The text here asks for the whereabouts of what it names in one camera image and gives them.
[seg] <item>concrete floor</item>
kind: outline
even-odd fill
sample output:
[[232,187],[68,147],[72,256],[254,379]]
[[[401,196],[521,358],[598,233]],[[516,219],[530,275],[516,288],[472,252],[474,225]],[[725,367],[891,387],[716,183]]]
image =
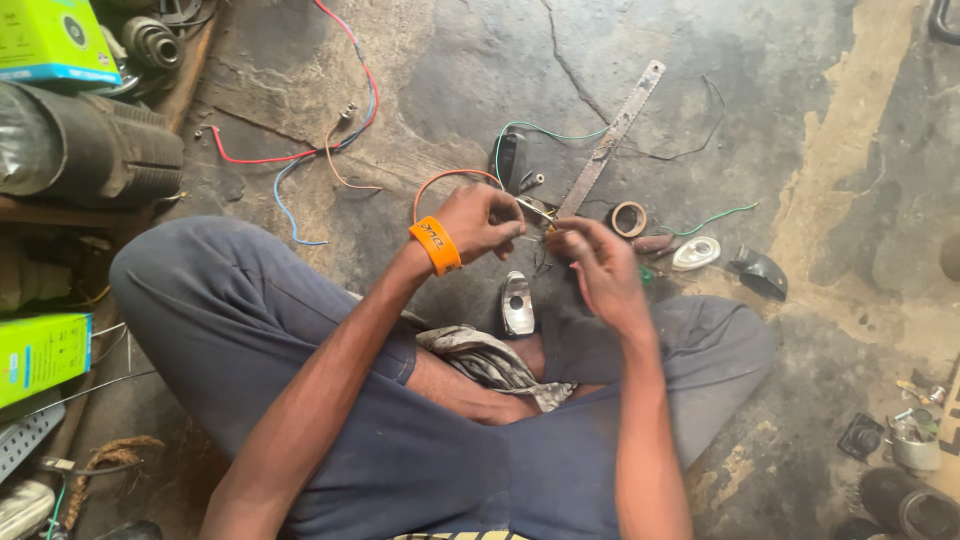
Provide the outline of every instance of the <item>concrete floor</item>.
[[[347,102],[367,92],[343,32],[306,0],[224,4],[224,17],[183,129],[186,201],[168,217],[241,217],[283,238],[319,272],[363,293],[406,237],[420,184],[451,168],[485,168],[503,124],[525,120],[568,135],[609,122],[649,60],[667,72],[581,213],[634,200],[656,223],[689,228],[721,210],[756,209],[711,223],[724,255],[689,274],[667,272],[654,296],[706,293],[750,304],[775,329],[767,381],[688,471],[698,538],[824,538],[850,512],[867,466],[835,443],[853,415],[906,408],[894,385],[913,368],[946,377],[960,352],[960,287],[937,265],[960,231],[960,48],[931,42],[923,0],[368,0],[330,6],[359,36],[381,92],[375,124],[336,156],[370,194],[343,188],[325,160],[309,160],[280,189],[298,217],[290,240],[273,201],[275,165],[217,155],[202,124],[222,129],[237,158],[323,146]],[[559,204],[594,140],[528,134],[527,160],[546,177],[535,196]],[[431,186],[426,214],[455,185]],[[729,271],[749,245],[780,264],[785,303],[758,297]],[[534,275],[536,236],[508,263],[484,258],[431,280],[412,309],[431,323],[491,329],[506,273]],[[657,266],[666,270],[664,265]],[[576,302],[561,265],[536,275],[535,302]],[[126,371],[123,354],[108,362]],[[146,365],[146,360],[138,362]],[[129,411],[122,422],[117,407]],[[78,454],[110,438],[154,434],[168,443],[151,475],[115,506],[94,490],[81,528],[158,519],[169,537],[191,534],[223,462],[189,427],[159,380],[103,391],[91,404]],[[883,452],[872,465],[883,463]],[[205,475],[195,474],[196,463]]]

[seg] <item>roll of tape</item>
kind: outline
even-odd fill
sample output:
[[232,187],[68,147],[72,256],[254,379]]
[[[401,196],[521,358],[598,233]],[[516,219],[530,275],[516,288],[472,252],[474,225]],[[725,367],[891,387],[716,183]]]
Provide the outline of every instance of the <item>roll of tape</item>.
[[[634,227],[629,231],[622,231],[620,227],[616,224],[616,216],[620,214],[620,211],[623,209],[632,209],[634,215],[636,216],[636,221]],[[633,238],[635,236],[640,236],[640,233],[643,233],[643,229],[647,226],[647,211],[643,207],[633,201],[625,201],[620,203],[613,209],[613,212],[610,214],[610,224],[613,227],[613,230],[617,234],[623,236],[624,238]]]

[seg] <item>man's left arm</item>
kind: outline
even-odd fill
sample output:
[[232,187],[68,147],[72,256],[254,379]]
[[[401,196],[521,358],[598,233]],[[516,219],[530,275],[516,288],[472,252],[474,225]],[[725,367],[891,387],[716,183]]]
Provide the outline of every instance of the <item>man's left arm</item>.
[[[507,218],[498,218],[498,211]],[[524,232],[513,198],[481,184],[458,188],[434,215],[463,264],[491,250],[506,258],[513,251],[510,240]],[[257,422],[210,498],[202,540],[276,538],[347,420],[391,328],[432,272],[433,263],[417,241],[400,249],[370,293]]]

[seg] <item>man's right arm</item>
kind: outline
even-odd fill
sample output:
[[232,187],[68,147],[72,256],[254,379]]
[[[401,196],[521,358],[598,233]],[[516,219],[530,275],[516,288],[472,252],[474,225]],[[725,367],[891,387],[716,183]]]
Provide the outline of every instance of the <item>man's right arm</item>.
[[620,335],[623,375],[615,499],[627,540],[690,540],[693,527],[670,432],[660,346],[629,244],[600,223],[558,220],[547,246],[573,258],[584,300]]

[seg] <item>green wire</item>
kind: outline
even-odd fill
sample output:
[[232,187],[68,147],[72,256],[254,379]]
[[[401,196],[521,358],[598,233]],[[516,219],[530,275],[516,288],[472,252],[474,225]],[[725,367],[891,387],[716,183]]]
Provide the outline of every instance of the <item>green wire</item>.
[[660,225],[660,227],[661,227],[662,229],[667,229],[668,231],[670,231],[671,233],[673,233],[673,234],[675,234],[675,235],[677,235],[677,236],[687,236],[688,234],[694,234],[694,233],[696,233],[697,231],[700,231],[700,230],[704,227],[704,225],[706,225],[707,223],[713,221],[714,219],[720,219],[721,217],[723,217],[723,216],[725,216],[725,215],[730,215],[730,214],[732,214],[732,213],[734,213],[734,212],[736,212],[736,211],[749,210],[749,209],[755,207],[756,205],[759,205],[759,203],[753,203],[752,205],[749,205],[748,207],[743,207],[743,208],[740,208],[740,209],[730,209],[730,210],[727,210],[727,211],[725,211],[725,212],[723,212],[723,213],[718,213],[718,214],[716,214],[715,216],[713,216],[713,217],[711,217],[710,219],[708,219],[707,221],[705,221],[705,222],[701,223],[700,225],[698,225],[697,228],[694,229],[693,231],[688,231],[688,232],[686,232],[686,233],[677,233],[676,231],[674,231],[673,229],[670,229],[670,228],[667,227],[666,225]]
[[[513,126],[513,125],[515,125],[515,124],[520,124],[520,125],[522,125],[522,126],[530,126],[531,128],[533,128],[533,129],[535,129],[535,130],[537,130],[537,131],[539,131],[539,132],[543,132],[543,133],[545,133],[545,134],[547,134],[547,135],[554,136],[554,137],[556,137],[556,138],[563,138],[563,139],[566,139],[566,140],[580,140],[580,139],[582,139],[582,138],[590,138],[590,137],[592,137],[592,136],[600,135],[600,134],[604,133],[606,130],[608,130],[608,129],[610,128],[610,126],[607,126],[606,128],[600,130],[599,132],[597,132],[597,133],[595,133],[595,134],[590,134],[590,135],[584,135],[584,136],[565,136],[565,135],[557,135],[557,134],[554,134],[554,133],[550,133],[550,132],[546,131],[544,128],[542,128],[542,127],[540,127],[540,126],[535,126],[535,125],[531,124],[530,122],[510,122],[509,124],[507,124],[506,126],[504,126],[502,130],[500,130],[500,136],[496,139],[496,152],[495,152],[495,154],[494,154],[494,156],[493,156],[493,167],[495,168],[495,171],[494,171],[494,172],[496,173],[496,179],[497,179],[498,181],[500,181],[500,141],[503,140],[503,134],[507,133],[507,128],[509,128],[510,126]],[[502,181],[500,182],[500,189],[504,189],[504,187],[503,187],[503,182],[502,182]]]
[[54,506],[54,515],[50,518],[50,527],[47,528],[47,540],[54,533],[54,524],[57,522],[57,516],[60,514],[60,503],[63,502],[63,495],[66,493],[66,477],[63,477],[63,487],[60,488],[60,496],[57,497],[57,505]]

